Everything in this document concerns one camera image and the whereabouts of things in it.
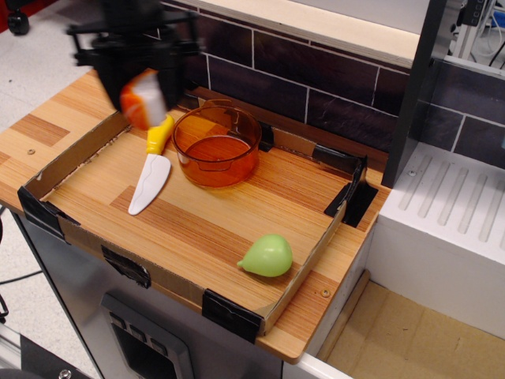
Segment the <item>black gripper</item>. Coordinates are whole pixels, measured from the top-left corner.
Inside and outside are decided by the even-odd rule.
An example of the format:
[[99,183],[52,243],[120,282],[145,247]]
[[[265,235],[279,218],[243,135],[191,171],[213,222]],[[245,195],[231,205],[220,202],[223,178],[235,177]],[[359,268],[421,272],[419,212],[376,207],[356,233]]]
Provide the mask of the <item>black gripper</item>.
[[[71,24],[79,66],[94,66],[117,111],[120,96],[137,72],[121,66],[135,62],[158,70],[163,101],[169,111],[185,91],[185,59],[201,52],[193,11],[167,11],[159,1],[100,1],[101,18],[87,24]],[[98,66],[111,59],[113,62]]]

